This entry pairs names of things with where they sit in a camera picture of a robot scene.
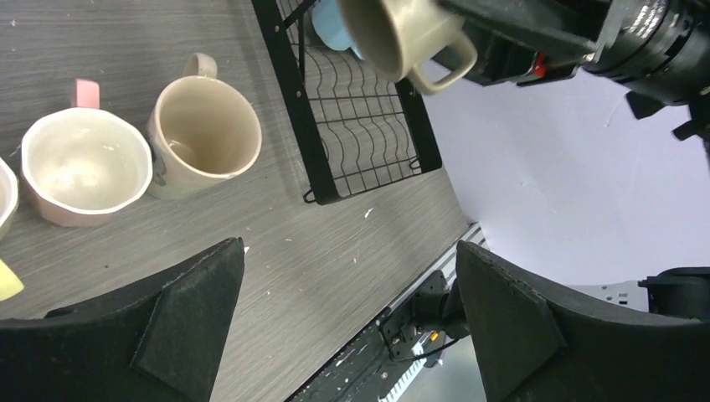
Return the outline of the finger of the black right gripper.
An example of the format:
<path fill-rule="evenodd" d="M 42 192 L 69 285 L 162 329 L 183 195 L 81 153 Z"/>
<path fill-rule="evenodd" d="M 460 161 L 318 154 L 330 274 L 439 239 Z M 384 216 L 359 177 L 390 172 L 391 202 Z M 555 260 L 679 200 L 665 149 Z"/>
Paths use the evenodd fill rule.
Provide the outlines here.
<path fill-rule="evenodd" d="M 465 22 L 463 33 L 476 48 L 477 61 L 465 78 L 481 86 L 545 81 L 555 42 L 535 28 L 513 23 Z"/>

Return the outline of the beige mug shelf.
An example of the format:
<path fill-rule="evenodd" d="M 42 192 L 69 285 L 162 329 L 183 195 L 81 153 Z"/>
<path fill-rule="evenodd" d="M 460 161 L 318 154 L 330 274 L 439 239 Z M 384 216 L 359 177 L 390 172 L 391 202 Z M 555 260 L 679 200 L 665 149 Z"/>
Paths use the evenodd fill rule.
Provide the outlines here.
<path fill-rule="evenodd" d="M 463 30 L 465 19 L 429 0 L 339 1 L 347 31 L 364 61 L 394 82 L 408 79 L 422 95 L 435 95 L 476 65 L 478 51 Z M 431 80 L 421 65 L 451 48 L 460 63 Z"/>

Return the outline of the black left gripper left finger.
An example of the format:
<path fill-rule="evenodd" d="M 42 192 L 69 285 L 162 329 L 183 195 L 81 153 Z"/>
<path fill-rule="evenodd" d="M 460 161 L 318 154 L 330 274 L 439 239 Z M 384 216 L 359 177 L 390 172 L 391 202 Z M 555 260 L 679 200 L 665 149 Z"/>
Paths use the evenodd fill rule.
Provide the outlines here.
<path fill-rule="evenodd" d="M 207 401 L 244 278 L 228 238 L 38 319 L 1 322 L 4 401 Z"/>

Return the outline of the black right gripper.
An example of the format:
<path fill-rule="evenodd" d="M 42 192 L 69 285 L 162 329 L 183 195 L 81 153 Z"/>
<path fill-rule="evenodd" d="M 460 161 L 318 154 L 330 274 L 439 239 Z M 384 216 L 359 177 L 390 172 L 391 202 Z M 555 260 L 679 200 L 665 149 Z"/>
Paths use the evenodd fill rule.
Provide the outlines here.
<path fill-rule="evenodd" d="M 637 120 L 667 107 L 690 117 L 673 129 L 680 141 L 709 139 L 709 3 L 619 1 L 620 26 L 597 59 L 597 43 L 579 31 L 568 1 L 471 0 L 439 5 L 480 28 L 550 57 L 583 63 L 595 76 L 627 88 Z"/>

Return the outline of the tall cream dragon mug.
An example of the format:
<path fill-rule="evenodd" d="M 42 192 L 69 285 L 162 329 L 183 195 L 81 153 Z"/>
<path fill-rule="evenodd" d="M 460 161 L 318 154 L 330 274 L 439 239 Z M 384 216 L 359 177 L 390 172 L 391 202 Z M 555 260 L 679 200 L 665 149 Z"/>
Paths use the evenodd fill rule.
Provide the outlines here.
<path fill-rule="evenodd" d="M 249 170 L 262 148 L 260 120 L 248 99 L 218 78 L 216 60 L 192 54 L 181 78 L 160 93 L 145 138 L 153 153 L 147 192 L 181 199 Z"/>

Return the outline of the light blue mug in rack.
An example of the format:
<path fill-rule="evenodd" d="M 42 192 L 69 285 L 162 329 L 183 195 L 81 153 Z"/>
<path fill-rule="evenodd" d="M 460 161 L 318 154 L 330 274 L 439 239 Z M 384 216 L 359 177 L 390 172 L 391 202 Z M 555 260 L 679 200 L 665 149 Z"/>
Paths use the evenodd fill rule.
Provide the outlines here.
<path fill-rule="evenodd" d="M 336 0 L 316 1 L 312 9 L 311 22 L 317 36 L 329 49 L 351 50 L 358 59 L 363 60 L 362 54 L 343 22 Z"/>

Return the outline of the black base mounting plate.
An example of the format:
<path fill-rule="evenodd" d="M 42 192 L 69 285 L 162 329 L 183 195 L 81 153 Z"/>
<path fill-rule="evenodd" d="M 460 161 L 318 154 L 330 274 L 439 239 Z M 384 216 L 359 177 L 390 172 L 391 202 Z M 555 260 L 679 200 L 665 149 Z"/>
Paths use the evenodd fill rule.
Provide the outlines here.
<path fill-rule="evenodd" d="M 389 368 L 382 325 L 397 303 L 382 310 L 288 399 L 377 401 L 378 386 L 383 384 L 381 373 Z"/>

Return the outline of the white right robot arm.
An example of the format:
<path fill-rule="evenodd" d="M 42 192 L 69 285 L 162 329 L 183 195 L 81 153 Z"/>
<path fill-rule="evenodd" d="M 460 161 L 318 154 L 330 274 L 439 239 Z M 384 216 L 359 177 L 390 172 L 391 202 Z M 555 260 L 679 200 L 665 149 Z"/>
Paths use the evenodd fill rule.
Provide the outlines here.
<path fill-rule="evenodd" d="M 674 128 L 680 141 L 702 138 L 709 159 L 709 1 L 435 1 L 463 18 L 481 67 L 465 78 L 479 85 L 543 85 L 579 69 L 624 86 L 635 119 L 686 106 Z M 670 317 L 709 317 L 709 271 L 670 270 L 634 283 L 573 286 L 617 306 Z M 470 334 L 459 281 L 414 296 L 411 323 L 450 338 Z"/>

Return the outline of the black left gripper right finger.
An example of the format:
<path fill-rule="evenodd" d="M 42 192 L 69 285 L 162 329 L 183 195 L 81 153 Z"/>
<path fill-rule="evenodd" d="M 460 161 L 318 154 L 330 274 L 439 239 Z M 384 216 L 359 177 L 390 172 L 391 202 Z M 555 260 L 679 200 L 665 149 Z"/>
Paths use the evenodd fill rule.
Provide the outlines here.
<path fill-rule="evenodd" d="M 455 270 L 488 400 L 708 400 L 707 322 L 602 301 L 470 242 Z"/>

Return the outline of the pink faceted mug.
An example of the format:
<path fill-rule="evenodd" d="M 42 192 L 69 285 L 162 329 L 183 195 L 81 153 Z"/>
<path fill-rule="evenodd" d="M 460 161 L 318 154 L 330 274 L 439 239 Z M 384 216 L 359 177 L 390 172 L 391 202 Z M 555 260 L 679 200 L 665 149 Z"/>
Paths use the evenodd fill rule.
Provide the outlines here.
<path fill-rule="evenodd" d="M 152 152 L 131 123 L 100 106 L 100 85 L 77 79 L 71 105 L 39 118 L 21 141 L 21 179 L 39 216 L 103 225 L 146 192 Z"/>

